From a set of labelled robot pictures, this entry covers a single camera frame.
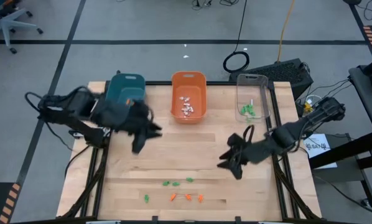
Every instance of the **green pieces in container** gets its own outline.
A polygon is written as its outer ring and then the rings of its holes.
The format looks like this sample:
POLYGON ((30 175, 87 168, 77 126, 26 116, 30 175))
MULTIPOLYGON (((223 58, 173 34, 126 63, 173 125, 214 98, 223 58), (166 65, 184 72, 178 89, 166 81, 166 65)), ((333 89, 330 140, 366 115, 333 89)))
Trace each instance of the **green pieces in container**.
POLYGON ((251 116, 255 116, 254 106, 253 105, 244 105, 240 111, 242 115, 248 113, 251 116))

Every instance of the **office chair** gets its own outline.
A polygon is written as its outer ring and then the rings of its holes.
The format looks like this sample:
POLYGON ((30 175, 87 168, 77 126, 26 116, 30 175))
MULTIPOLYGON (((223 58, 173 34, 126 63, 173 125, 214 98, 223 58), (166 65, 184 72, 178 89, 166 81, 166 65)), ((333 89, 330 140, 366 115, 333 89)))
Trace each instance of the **office chair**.
MULTIPOLYGON (((7 6, 7 2, 8 1, 0 0, 0 12, 7 6)), ((17 50, 11 46, 11 39, 9 36, 9 31, 11 31, 12 33, 15 33, 15 29, 13 29, 13 27, 28 27, 28 28, 33 27, 33 28, 37 28, 37 31, 39 34, 44 33, 42 29, 38 28, 37 25, 35 24, 15 21, 15 19, 17 19, 19 16, 23 14, 27 14, 29 17, 32 17, 31 12, 26 11, 25 9, 14 11, 7 16, 1 16, 0 14, 0 30, 2 30, 2 32, 4 33, 6 47, 9 48, 12 54, 17 53, 17 50)))

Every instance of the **gray floor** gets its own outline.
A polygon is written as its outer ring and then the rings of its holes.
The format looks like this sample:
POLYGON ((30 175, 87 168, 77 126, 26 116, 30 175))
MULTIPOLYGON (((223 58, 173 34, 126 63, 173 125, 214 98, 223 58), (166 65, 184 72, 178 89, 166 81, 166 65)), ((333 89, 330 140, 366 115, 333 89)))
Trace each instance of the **gray floor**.
MULTIPOLYGON (((80 0, 24 0, 45 33, 18 30, 13 39, 65 40, 80 0)), ((291 0, 249 0, 242 39, 279 40, 291 0)), ((86 0, 75 40, 236 39, 243 1, 233 7, 213 2, 191 9, 184 0, 86 0)), ((363 17, 365 25, 372 24, 363 17)), ((296 0, 286 40, 363 40, 353 14, 342 0, 296 0)), ((14 45, 12 55, 0 45, 0 182, 16 181, 37 123, 37 114, 24 101, 27 91, 43 95, 49 89, 63 45, 14 45)), ((108 80, 116 70, 143 74, 146 80, 170 80, 179 70, 202 71, 208 80, 227 80, 223 59, 234 50, 226 44, 72 45, 56 93, 65 94, 93 80, 108 80)), ((273 63, 277 45, 240 45, 250 55, 250 68, 273 63)), ((364 45, 284 45, 281 60, 300 58, 309 64, 313 87, 331 85, 348 76, 348 69, 372 61, 364 45)), ((240 66, 239 58, 230 67, 240 66)), ((325 95, 329 90, 318 90, 325 95)), ((327 123, 323 133, 350 133, 353 138, 372 132, 372 125, 353 87, 337 94, 346 104, 346 117, 327 123)), ((66 128, 53 126, 69 144, 66 128)), ((70 152, 44 128, 24 183, 13 222, 54 218, 70 152)), ((372 169, 367 170, 372 183, 372 169)), ((364 198, 360 183, 337 184, 356 200, 364 198)), ((323 216, 340 222, 372 223, 372 214, 350 203, 331 187, 316 183, 323 216)))

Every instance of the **small orange piece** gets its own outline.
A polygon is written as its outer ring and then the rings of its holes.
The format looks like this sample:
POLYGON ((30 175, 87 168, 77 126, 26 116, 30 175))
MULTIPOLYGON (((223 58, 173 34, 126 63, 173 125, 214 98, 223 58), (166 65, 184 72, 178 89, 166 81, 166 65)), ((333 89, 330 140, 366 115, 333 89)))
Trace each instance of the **small orange piece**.
POLYGON ((187 200, 192 200, 192 196, 191 195, 185 195, 186 199, 187 200))
POLYGON ((176 197, 176 194, 172 194, 171 195, 171 201, 173 201, 175 199, 175 197, 176 197))

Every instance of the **yellow cable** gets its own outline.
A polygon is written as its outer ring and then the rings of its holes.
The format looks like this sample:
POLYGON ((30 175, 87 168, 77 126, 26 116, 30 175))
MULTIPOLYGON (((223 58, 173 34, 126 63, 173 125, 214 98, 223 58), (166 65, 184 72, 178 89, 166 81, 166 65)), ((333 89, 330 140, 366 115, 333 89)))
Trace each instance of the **yellow cable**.
POLYGON ((292 8, 294 7, 294 3, 295 3, 295 0, 292 0, 292 3, 291 3, 291 6, 290 6, 290 9, 288 10, 288 14, 287 14, 286 21, 284 21, 283 30, 281 31, 280 44, 279 44, 279 54, 277 55, 277 62, 280 61, 280 55, 281 55, 281 44, 282 44, 282 42, 283 42, 284 29, 286 29, 286 26, 287 26, 287 23, 288 23, 288 19, 290 18, 292 8))

